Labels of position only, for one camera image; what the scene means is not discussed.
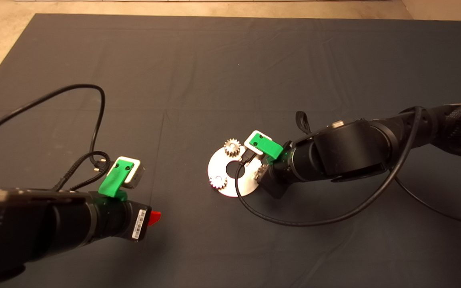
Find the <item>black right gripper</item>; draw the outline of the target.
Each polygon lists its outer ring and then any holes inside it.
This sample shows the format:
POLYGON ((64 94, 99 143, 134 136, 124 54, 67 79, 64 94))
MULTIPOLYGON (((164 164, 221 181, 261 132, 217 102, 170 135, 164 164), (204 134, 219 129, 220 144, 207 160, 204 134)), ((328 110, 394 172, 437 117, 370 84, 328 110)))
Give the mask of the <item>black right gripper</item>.
POLYGON ((305 182, 293 164, 294 147, 287 147, 276 160, 272 160, 263 169, 261 174, 261 188, 272 198, 281 199, 289 186, 298 182, 305 182))

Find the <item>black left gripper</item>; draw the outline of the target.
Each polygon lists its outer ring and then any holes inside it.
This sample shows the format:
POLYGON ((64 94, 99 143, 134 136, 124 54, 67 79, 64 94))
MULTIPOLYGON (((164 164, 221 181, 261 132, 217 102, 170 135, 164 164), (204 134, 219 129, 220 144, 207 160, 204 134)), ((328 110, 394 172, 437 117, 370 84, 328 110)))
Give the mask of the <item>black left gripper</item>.
POLYGON ((129 241, 142 241, 148 226, 161 219, 161 212, 146 204, 121 201, 115 198, 97 198, 94 202, 96 226, 92 240, 117 237, 129 241))

